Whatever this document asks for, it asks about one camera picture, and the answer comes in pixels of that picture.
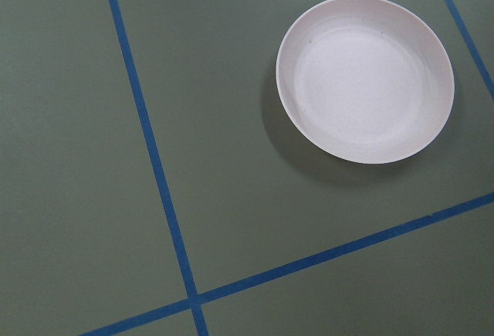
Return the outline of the pink plate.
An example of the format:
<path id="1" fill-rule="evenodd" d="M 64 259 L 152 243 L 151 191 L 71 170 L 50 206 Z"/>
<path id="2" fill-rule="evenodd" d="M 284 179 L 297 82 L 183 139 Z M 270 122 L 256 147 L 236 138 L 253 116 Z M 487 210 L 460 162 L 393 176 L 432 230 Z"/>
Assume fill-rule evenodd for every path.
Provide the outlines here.
<path id="1" fill-rule="evenodd" d="M 450 58 L 416 14 L 388 0 L 326 0 L 288 28 L 276 85 L 296 129 L 346 161 L 381 165 L 429 146 L 455 98 Z"/>

